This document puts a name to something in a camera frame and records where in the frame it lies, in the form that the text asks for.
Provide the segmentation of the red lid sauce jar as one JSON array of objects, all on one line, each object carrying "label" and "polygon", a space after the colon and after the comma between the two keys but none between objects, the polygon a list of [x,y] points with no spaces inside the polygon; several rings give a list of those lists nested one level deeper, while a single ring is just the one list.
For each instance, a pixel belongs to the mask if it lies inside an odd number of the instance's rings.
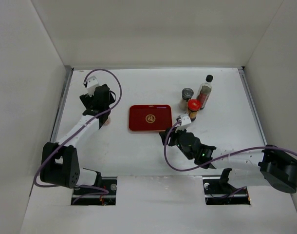
[{"label": "red lid sauce jar", "polygon": [[193,122],[196,117],[197,113],[201,108],[201,103],[197,99],[190,99],[187,103],[187,114],[190,120]]}]

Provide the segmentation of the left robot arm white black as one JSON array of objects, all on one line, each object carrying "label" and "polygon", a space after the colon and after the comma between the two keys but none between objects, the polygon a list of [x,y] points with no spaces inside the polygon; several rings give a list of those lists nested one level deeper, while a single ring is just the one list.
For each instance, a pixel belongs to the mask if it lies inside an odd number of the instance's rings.
[{"label": "left robot arm white black", "polygon": [[39,177],[42,182],[71,189],[85,185],[94,195],[102,189],[99,172],[80,167],[79,149],[108,120],[115,93],[106,84],[96,85],[92,95],[81,95],[80,100],[86,110],[79,122],[57,142],[44,145]]}]

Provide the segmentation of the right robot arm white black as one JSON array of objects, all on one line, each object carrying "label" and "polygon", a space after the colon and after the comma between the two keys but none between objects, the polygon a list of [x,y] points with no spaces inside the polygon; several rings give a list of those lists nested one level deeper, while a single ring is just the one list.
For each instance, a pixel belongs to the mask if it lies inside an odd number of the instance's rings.
[{"label": "right robot arm white black", "polygon": [[225,151],[201,143],[193,133],[179,128],[159,132],[163,146],[176,146],[195,164],[194,169],[221,169],[218,188],[231,197],[247,186],[271,186],[288,194],[297,191],[297,153],[275,145]]}]

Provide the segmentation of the red lacquer tray gold emblem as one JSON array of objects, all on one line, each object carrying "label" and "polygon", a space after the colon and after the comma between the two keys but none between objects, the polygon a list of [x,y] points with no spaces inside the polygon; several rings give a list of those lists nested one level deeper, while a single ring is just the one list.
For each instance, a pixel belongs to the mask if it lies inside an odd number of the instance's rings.
[{"label": "red lacquer tray gold emblem", "polygon": [[172,126],[169,105],[133,105],[129,109],[129,130],[160,132]]}]

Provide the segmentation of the jar with white pink lid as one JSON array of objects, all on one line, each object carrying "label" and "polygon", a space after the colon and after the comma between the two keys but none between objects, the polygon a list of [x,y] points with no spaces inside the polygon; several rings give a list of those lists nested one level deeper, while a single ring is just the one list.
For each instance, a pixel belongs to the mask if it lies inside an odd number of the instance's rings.
[{"label": "jar with white pink lid", "polygon": [[102,127],[102,126],[107,126],[107,125],[110,124],[110,122],[111,122],[111,118],[110,118],[110,116],[107,116],[107,119],[103,118],[103,120],[102,120],[102,124],[101,124],[100,126],[101,126],[101,127]]}]

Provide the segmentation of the jar with dark grey lid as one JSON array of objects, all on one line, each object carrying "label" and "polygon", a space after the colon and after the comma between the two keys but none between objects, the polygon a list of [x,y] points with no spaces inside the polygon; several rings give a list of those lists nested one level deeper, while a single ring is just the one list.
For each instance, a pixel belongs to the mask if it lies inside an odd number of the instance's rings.
[{"label": "jar with dark grey lid", "polygon": [[192,99],[194,91],[191,88],[184,88],[181,92],[181,100],[179,102],[179,108],[183,111],[186,110],[188,102]]}]

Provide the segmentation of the tall clear bottle black cap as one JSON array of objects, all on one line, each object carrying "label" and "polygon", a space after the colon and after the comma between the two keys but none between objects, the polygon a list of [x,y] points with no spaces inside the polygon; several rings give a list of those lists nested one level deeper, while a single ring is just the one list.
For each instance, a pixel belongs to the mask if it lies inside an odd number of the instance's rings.
[{"label": "tall clear bottle black cap", "polygon": [[198,90],[197,93],[197,97],[196,99],[200,102],[200,110],[205,108],[205,105],[207,103],[207,100],[211,94],[212,91],[212,86],[211,86],[211,82],[213,80],[213,76],[212,75],[207,75],[205,78],[205,82],[203,84],[200,85],[200,88]]}]

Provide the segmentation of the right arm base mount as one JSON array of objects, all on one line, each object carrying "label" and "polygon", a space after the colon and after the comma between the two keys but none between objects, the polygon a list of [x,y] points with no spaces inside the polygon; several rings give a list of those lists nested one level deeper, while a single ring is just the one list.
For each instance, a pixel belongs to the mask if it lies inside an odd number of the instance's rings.
[{"label": "right arm base mount", "polygon": [[224,169],[221,175],[203,177],[206,205],[250,205],[247,188],[235,188],[228,183],[231,171]]}]

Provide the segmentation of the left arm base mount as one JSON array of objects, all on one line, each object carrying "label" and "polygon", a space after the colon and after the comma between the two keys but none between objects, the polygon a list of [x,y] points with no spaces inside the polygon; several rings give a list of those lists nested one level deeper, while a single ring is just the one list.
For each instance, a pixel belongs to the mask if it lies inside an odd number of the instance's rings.
[{"label": "left arm base mount", "polygon": [[103,177],[97,173],[94,185],[75,187],[72,194],[73,206],[114,206],[116,205],[117,177]]}]

